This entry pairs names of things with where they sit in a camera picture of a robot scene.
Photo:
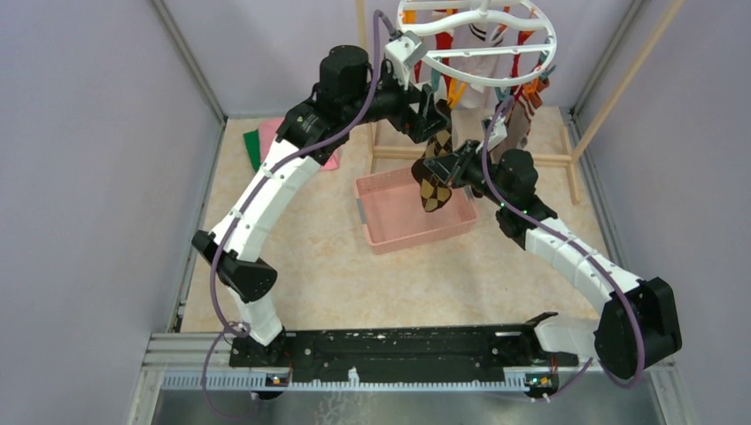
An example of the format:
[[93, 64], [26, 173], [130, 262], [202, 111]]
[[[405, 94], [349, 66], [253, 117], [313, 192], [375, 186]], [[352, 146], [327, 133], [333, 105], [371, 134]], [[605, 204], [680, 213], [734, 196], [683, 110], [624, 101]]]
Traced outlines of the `white sock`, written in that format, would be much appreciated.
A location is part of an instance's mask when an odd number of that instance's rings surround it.
[[[460, 48], [489, 48], [502, 44], [504, 31], [489, 28], [488, 24], [470, 23], [454, 39]], [[453, 67], [475, 76], [491, 77], [499, 62], [498, 56], [485, 55], [469, 58], [453, 58]], [[485, 107], [488, 101], [488, 88], [468, 82], [458, 105], [464, 109]]]

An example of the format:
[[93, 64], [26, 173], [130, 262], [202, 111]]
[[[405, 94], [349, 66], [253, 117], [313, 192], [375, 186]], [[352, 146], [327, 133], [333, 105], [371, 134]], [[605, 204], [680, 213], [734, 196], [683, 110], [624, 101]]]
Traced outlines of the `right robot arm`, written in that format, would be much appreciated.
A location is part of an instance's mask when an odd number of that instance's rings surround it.
[[542, 365], [565, 352], [595, 359], [615, 378], [629, 380], [682, 349], [670, 285], [621, 268], [576, 236], [537, 195], [538, 171], [529, 152], [509, 149], [492, 163], [480, 142], [468, 140], [423, 163], [442, 185], [469, 187], [497, 205], [502, 233], [556, 270], [599, 315], [543, 319], [519, 341], [526, 362]]

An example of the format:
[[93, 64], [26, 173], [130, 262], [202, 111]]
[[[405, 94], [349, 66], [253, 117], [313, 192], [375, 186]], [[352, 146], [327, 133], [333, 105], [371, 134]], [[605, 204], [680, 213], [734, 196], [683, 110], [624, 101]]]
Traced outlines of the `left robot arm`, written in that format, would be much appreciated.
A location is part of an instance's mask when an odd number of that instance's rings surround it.
[[420, 143], [447, 128], [428, 86], [416, 87], [411, 71], [426, 49], [390, 42], [370, 63], [361, 47], [339, 45], [319, 67], [311, 94], [285, 114], [259, 171], [228, 214], [191, 244], [210, 264], [210, 284], [222, 282], [240, 312], [236, 334], [252, 340], [261, 365], [283, 357], [283, 325], [270, 290], [277, 272], [260, 257], [270, 230], [306, 181], [344, 145], [360, 124], [388, 120]]

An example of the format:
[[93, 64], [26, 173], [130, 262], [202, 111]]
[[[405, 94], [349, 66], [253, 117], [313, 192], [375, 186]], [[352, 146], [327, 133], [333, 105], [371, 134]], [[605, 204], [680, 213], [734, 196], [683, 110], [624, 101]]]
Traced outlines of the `white round sock hanger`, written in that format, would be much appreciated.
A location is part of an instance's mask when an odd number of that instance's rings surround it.
[[406, 37], [387, 48], [403, 79], [420, 63], [475, 87], [533, 81], [553, 64], [558, 37], [531, 1], [400, 1]]

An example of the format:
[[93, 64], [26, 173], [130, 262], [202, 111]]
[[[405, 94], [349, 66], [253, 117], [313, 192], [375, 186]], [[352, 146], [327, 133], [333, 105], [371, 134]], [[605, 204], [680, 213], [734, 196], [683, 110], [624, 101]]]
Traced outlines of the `pink plastic basket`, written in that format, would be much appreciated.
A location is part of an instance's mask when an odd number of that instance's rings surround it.
[[455, 189], [449, 202], [425, 212], [420, 185], [408, 167], [369, 174], [353, 184], [364, 236], [376, 255], [468, 233], [478, 211], [472, 196]]

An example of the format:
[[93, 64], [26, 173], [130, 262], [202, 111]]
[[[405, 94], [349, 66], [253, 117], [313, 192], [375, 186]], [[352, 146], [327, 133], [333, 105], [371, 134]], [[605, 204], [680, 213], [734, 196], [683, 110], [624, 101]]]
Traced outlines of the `wooden drying rack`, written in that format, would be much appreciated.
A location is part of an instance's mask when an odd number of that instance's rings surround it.
[[[633, 9], [635, 12], [629, 12], [631, 13], [631, 15], [629, 15], [631, 17], [624, 18], [622, 29], [618, 30], [620, 32], [616, 34], [615, 38], [613, 39], [614, 40], [613, 43], [616, 44], [616, 46], [613, 48], [613, 51], [611, 52], [612, 55], [615, 55], [615, 51], [619, 49], [618, 46], [620, 46], [620, 44], [624, 40], [626, 33], [630, 32], [633, 25], [635, 25], [635, 22], [636, 22], [635, 19], [638, 17], [637, 15], [640, 15], [643, 12], [642, 9], [645, 8], [645, 6], [641, 5], [641, 3], [643, 2], [644, 1], [635, 1], [634, 4], [639, 3], [631, 7], [631, 9]], [[652, 53], [655, 45], [660, 41], [663, 34], [669, 27], [670, 23], [676, 17], [677, 13], [680, 11], [680, 9], [682, 8], [684, 4], [685, 4], [685, 1], [683, 0], [670, 1], [669, 6], [666, 7], [664, 14], [656, 22], [651, 35], [648, 37], [644, 45], [641, 47], [639, 54], [634, 58], [626, 74], [620, 80], [617, 87], [613, 90], [607, 102], [605, 102], [605, 104], [601, 106], [601, 108], [595, 115], [592, 123], [585, 130], [584, 135], [580, 136], [579, 142], [577, 143], [575, 147], [572, 147], [571, 140], [569, 139], [569, 131], [566, 128], [561, 127], [560, 137], [561, 137], [562, 147], [565, 150], [564, 154], [561, 154], [561, 155], [532, 154], [532, 158], [534, 160], [535, 166], [565, 169], [566, 175], [568, 178], [570, 198], [571, 198], [571, 202], [573, 205], [579, 205], [582, 201], [582, 194], [581, 194], [581, 188], [580, 188], [581, 185], [580, 185], [580, 181], [578, 178], [579, 160], [584, 157], [586, 148], [592, 142], [593, 138], [597, 135], [601, 126], [606, 122], [608, 116], [615, 109], [618, 100], [620, 100], [620, 98], [623, 96], [627, 88], [629, 88], [629, 85], [632, 82], [633, 78], [637, 75], [640, 68], [644, 65], [644, 63], [646, 62], [646, 59]], [[418, 159], [422, 155], [423, 149], [421, 149], [421, 147], [419, 146], [408, 147], [408, 146], [388, 146], [388, 145], [377, 144], [378, 130], [379, 130], [378, 124], [369, 124], [369, 127], [368, 127], [368, 142], [369, 142], [368, 171], [370, 173], [374, 171], [376, 159], [379, 159], [379, 158], [381, 159]], [[479, 153], [470, 154], [468, 152], [464, 152], [464, 148], [460, 148], [459, 153], [453, 153], [449, 155], [449, 157], [453, 159], [450, 159], [450, 160], [447, 159], [443, 162], [429, 159], [428, 165], [431, 166], [431, 165], [448, 164], [448, 165], [455, 166], [454, 168], [456, 169], [459, 169], [457, 168], [458, 165], [465, 165], [465, 163], [468, 164], [471, 158], [480, 158], [480, 154]], [[441, 172], [452, 171], [454, 170], [454, 168], [448, 168], [448, 169], [439, 168], [438, 171], [441, 171]]]

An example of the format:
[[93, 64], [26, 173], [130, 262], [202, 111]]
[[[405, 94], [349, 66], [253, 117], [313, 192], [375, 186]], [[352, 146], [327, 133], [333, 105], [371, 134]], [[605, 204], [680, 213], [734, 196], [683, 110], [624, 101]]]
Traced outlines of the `pink folded cloth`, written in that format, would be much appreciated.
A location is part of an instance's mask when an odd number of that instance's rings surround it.
[[[264, 120], [259, 124], [259, 154], [260, 162], [263, 163], [267, 158], [272, 143], [277, 137], [277, 130], [282, 125], [284, 118], [272, 118]], [[340, 150], [336, 149], [326, 164], [321, 168], [322, 171], [334, 171], [340, 167]]]

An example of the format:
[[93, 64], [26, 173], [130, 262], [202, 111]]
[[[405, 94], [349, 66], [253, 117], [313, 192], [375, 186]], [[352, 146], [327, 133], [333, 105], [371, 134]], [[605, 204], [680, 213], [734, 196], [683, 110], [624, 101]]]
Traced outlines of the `green folded cloth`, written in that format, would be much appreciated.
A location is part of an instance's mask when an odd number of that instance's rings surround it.
[[243, 134], [244, 145], [247, 151], [252, 170], [258, 172], [261, 166], [261, 151], [260, 151], [260, 138], [259, 130], [252, 130]]

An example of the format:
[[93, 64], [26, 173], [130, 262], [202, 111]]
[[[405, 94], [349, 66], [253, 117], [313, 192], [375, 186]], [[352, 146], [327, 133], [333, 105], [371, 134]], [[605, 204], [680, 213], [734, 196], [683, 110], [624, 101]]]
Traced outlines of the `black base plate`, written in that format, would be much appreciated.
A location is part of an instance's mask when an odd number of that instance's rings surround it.
[[284, 330], [270, 345], [236, 336], [230, 344], [232, 367], [311, 366], [335, 359], [465, 359], [471, 365], [573, 367], [574, 354], [545, 352], [533, 321], [511, 324], [403, 328]]

